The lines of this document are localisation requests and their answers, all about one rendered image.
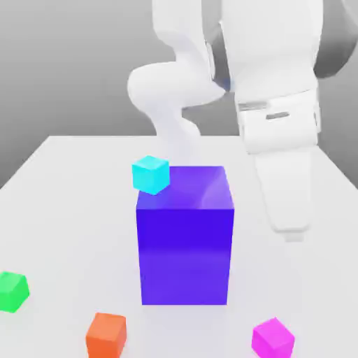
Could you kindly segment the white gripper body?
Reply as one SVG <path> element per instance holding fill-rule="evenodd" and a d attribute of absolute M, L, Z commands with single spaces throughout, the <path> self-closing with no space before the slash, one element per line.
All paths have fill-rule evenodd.
<path fill-rule="evenodd" d="M 282 234 L 302 233 L 312 217 L 310 148 L 254 156 L 271 227 Z"/>

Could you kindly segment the small magenta cube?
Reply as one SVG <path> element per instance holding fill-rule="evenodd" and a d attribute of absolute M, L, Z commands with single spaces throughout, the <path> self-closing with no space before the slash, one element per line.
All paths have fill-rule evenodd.
<path fill-rule="evenodd" d="M 291 358 L 294 335 L 274 317 L 253 329 L 252 349 L 259 358 Z"/>

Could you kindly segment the small cyan cube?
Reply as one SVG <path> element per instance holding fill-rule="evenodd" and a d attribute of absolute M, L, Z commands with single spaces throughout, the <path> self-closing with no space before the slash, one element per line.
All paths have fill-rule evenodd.
<path fill-rule="evenodd" d="M 170 184 L 169 161 L 153 156 L 145 156 L 133 163 L 132 179 L 135 189 L 156 195 Z"/>

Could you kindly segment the small orange cube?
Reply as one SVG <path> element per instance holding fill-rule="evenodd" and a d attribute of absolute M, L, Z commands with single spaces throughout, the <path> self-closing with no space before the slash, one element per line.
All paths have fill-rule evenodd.
<path fill-rule="evenodd" d="M 120 358 L 126 340 L 126 317 L 96 313 L 85 337 L 88 358 Z"/>

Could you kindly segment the small green cube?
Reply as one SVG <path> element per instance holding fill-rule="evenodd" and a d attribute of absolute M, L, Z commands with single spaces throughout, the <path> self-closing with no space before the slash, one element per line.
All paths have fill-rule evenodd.
<path fill-rule="evenodd" d="M 15 313 L 29 294 L 25 275 L 7 271 L 0 273 L 0 311 Z"/>

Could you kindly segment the large purple box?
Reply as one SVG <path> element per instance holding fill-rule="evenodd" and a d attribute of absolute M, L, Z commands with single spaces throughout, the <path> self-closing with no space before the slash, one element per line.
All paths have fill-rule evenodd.
<path fill-rule="evenodd" d="M 136 204 L 144 305 L 227 303 L 234 203 L 221 166 L 172 166 L 171 183 Z"/>

